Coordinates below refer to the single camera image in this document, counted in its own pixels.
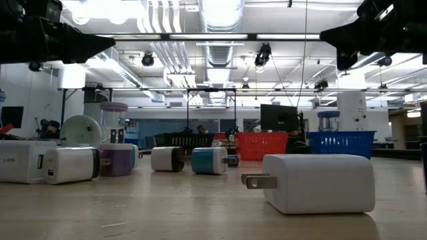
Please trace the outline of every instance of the wooden table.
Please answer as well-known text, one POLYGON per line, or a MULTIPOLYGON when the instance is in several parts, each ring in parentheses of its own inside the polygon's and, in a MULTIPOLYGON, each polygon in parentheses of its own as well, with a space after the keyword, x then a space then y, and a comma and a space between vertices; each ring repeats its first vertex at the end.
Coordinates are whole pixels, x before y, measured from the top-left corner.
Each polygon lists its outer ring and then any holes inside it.
POLYGON ((0 184, 0 239, 427 239, 421 162, 373 159, 377 204, 359 215, 285 216, 227 175, 155 173, 144 156, 127 177, 66 185, 0 184))

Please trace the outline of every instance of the red plastic basket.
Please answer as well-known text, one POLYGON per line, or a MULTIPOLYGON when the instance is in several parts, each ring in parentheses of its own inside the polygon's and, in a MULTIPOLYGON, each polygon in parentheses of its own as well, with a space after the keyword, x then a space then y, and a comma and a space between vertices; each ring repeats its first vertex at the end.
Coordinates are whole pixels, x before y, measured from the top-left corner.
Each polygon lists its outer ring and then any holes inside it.
POLYGON ((236 151, 242 161, 262 161, 267 154, 284 154, 287 133, 238 133, 236 151))

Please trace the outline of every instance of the black monitor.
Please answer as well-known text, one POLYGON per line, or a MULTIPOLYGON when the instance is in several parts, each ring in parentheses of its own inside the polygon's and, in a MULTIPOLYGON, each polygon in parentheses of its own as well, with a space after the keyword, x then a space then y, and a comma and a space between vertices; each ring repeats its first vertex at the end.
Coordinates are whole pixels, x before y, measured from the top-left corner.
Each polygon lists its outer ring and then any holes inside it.
POLYGON ((298 108, 261 104, 261 129, 273 131, 299 131, 298 108))
POLYGON ((3 107, 1 109, 1 123, 3 126, 12 124, 13 128, 20 129, 24 107, 3 107))

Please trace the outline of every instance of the blue plastic basket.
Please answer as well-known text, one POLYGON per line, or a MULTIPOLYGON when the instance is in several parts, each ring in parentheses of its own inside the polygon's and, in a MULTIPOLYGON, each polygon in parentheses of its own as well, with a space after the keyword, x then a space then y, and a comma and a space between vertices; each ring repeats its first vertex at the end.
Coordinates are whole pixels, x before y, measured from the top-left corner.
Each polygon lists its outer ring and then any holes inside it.
POLYGON ((375 131, 307 133, 314 154, 350 154, 371 159, 375 131))

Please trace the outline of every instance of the laboratory room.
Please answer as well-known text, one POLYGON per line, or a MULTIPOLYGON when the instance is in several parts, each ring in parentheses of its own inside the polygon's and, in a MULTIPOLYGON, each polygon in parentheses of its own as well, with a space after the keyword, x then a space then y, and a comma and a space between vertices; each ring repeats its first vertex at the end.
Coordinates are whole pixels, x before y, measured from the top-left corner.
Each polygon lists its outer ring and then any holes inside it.
POLYGON ((425 0, 0 0, 0 239, 427 239, 425 0))

